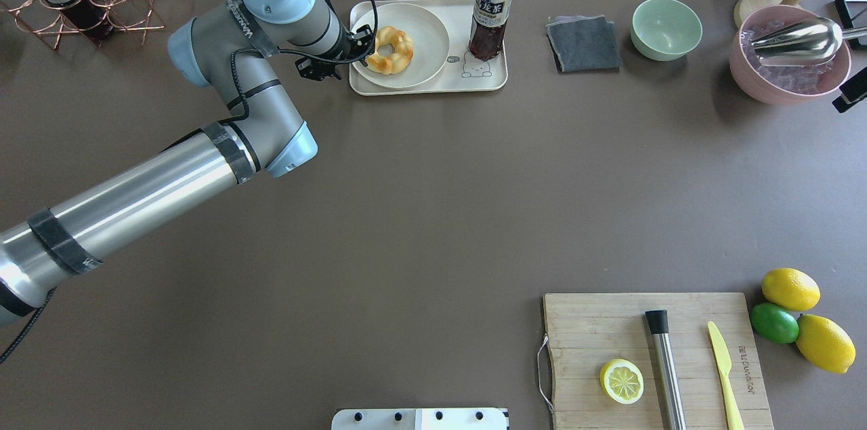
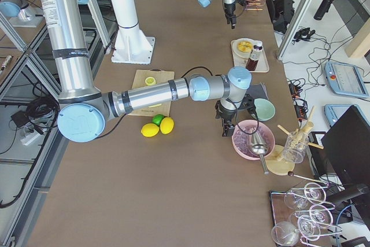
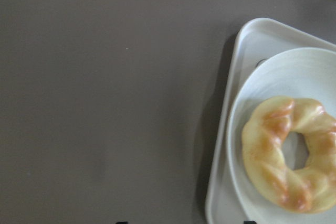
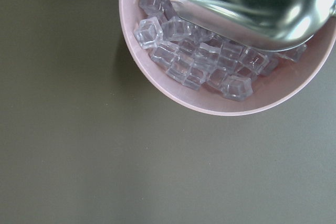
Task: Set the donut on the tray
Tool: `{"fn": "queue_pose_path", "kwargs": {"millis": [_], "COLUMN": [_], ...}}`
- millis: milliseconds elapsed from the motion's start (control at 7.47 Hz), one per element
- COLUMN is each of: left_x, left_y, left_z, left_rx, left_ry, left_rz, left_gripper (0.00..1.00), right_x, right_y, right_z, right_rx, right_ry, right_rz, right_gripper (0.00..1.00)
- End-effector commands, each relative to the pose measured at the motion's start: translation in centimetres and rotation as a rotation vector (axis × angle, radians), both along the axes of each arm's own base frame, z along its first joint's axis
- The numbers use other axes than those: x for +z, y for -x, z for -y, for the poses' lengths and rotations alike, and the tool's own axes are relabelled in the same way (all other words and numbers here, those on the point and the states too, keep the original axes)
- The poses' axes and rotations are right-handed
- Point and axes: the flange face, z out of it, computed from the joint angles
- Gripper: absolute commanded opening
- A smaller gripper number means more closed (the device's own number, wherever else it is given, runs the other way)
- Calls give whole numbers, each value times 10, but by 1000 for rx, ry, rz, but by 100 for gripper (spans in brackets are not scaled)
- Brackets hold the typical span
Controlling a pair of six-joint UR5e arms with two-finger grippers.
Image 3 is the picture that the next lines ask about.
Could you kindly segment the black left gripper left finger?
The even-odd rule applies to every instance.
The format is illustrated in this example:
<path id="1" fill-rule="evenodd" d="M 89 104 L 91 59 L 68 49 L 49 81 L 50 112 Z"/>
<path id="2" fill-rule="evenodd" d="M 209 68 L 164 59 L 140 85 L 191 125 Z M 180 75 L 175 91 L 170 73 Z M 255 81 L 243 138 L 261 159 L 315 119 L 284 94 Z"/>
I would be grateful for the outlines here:
<path id="1" fill-rule="evenodd" d="M 128 224 L 128 222 L 127 221 L 118 221 L 115 224 Z"/>

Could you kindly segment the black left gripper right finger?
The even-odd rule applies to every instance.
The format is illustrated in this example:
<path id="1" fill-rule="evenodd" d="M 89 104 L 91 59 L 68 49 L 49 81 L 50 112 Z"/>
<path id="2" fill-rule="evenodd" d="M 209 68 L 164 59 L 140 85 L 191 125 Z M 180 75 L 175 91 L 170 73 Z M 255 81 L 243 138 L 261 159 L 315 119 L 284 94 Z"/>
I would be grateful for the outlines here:
<path id="1" fill-rule="evenodd" d="M 243 224 L 256 224 L 255 221 L 244 221 Z"/>

